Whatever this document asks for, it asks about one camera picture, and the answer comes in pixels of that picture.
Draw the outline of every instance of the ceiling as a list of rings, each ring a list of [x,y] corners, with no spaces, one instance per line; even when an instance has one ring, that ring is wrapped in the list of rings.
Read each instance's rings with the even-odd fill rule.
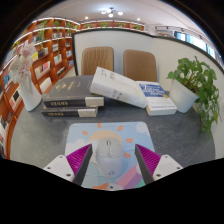
[[[39,18],[62,17],[79,23],[91,20],[111,19],[100,12],[113,7],[112,19],[135,21],[141,24],[175,26],[206,36],[204,32],[179,10],[160,0],[67,0],[45,11]]]

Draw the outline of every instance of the window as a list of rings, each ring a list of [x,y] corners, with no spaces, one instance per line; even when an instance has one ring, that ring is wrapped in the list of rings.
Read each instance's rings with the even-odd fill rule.
[[[180,32],[174,32],[174,36],[177,38],[177,39],[179,39],[179,40],[183,40],[183,41],[185,41],[185,39],[186,39],[186,35],[184,34],[184,33],[180,33]]]
[[[210,54],[213,58],[215,58],[215,51],[209,45],[207,46],[208,46],[208,54]]]
[[[201,48],[202,50],[206,51],[206,43],[196,37],[193,37],[189,34],[186,35],[187,36],[187,42],[191,43],[199,48]]]

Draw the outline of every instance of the colorful mat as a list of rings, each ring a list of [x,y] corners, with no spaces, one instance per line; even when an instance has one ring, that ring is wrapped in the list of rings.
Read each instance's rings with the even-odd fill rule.
[[[122,145],[123,172],[117,178],[105,178],[97,168],[95,152],[98,141],[102,138],[116,138]],[[137,158],[135,144],[154,151],[152,139],[144,122],[121,123],[83,123],[73,124],[69,128],[65,155],[92,144],[93,155],[90,159],[85,178],[84,188],[108,190],[132,189],[145,185]]]

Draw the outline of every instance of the white flower pot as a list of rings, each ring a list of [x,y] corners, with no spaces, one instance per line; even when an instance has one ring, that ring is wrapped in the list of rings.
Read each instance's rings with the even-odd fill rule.
[[[31,73],[29,74],[29,77],[19,82],[19,87],[26,110],[31,111],[36,108],[41,102],[42,97],[31,81]]]
[[[172,82],[169,97],[181,113],[186,113],[198,99],[196,94],[175,79]]]

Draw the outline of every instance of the gray book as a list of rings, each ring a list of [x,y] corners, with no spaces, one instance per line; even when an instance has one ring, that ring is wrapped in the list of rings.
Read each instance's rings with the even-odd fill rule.
[[[49,107],[99,107],[104,97],[91,93],[93,75],[72,76],[59,80],[43,99]]]
[[[43,107],[46,117],[96,117],[98,107]]]

